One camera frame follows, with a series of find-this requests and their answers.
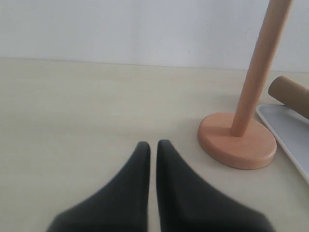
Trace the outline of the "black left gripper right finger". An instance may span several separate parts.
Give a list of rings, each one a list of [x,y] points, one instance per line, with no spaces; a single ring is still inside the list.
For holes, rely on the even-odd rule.
[[[157,145],[156,190],[163,232],[273,232],[267,217],[203,180],[169,140]]]

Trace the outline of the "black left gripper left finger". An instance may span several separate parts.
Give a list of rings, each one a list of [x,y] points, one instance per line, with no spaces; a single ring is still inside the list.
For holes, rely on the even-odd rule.
[[[151,151],[138,142],[117,175],[97,193],[58,214],[49,232],[146,232]]]

